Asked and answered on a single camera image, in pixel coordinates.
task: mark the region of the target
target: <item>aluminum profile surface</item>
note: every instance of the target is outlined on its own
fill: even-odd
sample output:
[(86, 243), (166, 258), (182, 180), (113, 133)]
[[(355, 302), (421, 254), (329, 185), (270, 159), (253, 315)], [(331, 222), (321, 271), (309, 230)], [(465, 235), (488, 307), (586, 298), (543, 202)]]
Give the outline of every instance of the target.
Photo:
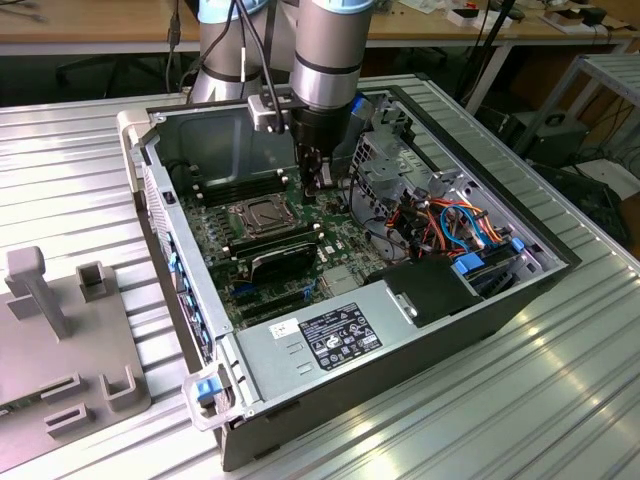
[[(149, 410), (5, 478), (639, 478), (640, 265), (438, 87), (394, 83), (583, 263), (493, 337), (246, 467), (224, 474), (191, 427), (187, 374), (129, 194), (115, 114), (178, 95), (0, 110), (0, 250), (38, 244), (47, 277), (116, 269)], [(416, 128), (440, 167), (446, 152)]]

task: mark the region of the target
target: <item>cpu socket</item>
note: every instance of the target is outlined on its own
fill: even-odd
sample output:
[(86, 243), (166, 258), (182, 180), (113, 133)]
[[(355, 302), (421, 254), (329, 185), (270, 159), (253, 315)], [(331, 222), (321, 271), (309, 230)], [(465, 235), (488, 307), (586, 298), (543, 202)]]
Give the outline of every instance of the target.
[(232, 205), (229, 213), (240, 217), (249, 237), (287, 230), (297, 224), (295, 216), (280, 195), (267, 195)]

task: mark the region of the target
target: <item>robotic arm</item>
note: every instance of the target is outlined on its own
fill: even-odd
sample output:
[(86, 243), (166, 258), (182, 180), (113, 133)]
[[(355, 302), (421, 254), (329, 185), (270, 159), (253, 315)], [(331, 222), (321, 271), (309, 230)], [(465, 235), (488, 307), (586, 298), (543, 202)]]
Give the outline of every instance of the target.
[[(278, 103), (295, 142), (303, 199), (313, 202), (317, 189), (333, 183), (331, 155), (349, 123), (373, 0), (300, 0), (299, 5), (291, 0), (244, 0), (244, 5), (269, 66), (292, 72), (290, 89), (278, 92)], [(249, 26), (237, 6), (226, 26), (229, 8), (225, 1), (200, 2), (201, 52), (228, 31), (206, 57), (192, 101), (248, 97), (255, 128), (274, 131), (273, 101), (261, 93), (260, 51), (247, 39)]]

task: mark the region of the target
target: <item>wooden desk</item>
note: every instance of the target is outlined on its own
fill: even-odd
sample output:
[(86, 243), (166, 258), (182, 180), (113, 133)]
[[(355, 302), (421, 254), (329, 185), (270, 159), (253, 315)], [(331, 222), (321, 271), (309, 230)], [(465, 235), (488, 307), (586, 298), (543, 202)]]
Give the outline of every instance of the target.
[[(0, 55), (73, 55), (168, 51), (171, 0), (34, 0), (48, 21), (0, 13)], [(180, 2), (177, 50), (199, 50), (199, 25)], [(14, 11), (32, 12), (11, 7)]]
[[(0, 55), (73, 55), (166, 52), (172, 0), (35, 0), (48, 18), (37, 23), (0, 13)], [(199, 51), (199, 26), (184, 2), (182, 39), (177, 51)], [(486, 70), (467, 103), (475, 113), (511, 48), (518, 45), (616, 45), (623, 52), (638, 32), (621, 30), (611, 36), (586, 32), (567, 35), (540, 19), (542, 10), (524, 9), (526, 18), (498, 35)], [(425, 15), (396, 3), (392, 13), (375, 15), (367, 47), (470, 46), (478, 30), (449, 22), (442, 11)]]

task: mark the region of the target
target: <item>power supply label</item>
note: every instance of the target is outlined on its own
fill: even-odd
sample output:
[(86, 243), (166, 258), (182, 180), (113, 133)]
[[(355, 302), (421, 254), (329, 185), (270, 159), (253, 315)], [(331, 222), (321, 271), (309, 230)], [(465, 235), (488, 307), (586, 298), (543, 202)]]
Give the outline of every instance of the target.
[(323, 370), (333, 370), (382, 347), (355, 303), (300, 322), (298, 326)]

